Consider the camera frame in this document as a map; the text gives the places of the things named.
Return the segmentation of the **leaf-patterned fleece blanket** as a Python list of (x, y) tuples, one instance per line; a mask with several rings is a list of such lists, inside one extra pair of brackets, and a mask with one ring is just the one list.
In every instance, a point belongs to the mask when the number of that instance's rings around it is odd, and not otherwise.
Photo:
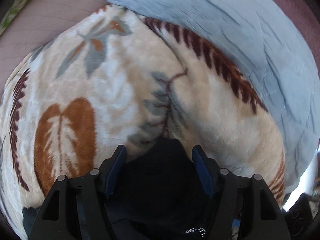
[(201, 145), (284, 198), (285, 148), (252, 85), (216, 46), (179, 25), (106, 5), (28, 54), (1, 103), (1, 211), (21, 239), (24, 207), (61, 174), (83, 175), (123, 144)]

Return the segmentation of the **black pants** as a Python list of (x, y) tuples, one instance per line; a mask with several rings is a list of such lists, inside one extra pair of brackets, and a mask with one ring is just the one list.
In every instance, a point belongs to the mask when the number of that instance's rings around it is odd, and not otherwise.
[[(22, 211), (28, 239), (40, 207)], [(105, 208), (116, 239), (206, 239), (213, 214), (195, 165), (176, 139), (161, 139), (126, 160)]]

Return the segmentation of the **light blue pillow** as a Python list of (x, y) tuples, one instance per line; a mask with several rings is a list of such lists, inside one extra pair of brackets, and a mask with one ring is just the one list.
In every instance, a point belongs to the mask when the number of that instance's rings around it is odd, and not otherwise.
[(107, 0), (172, 22), (215, 44), (251, 82), (284, 138), (294, 189), (319, 140), (319, 77), (312, 52), (272, 0)]

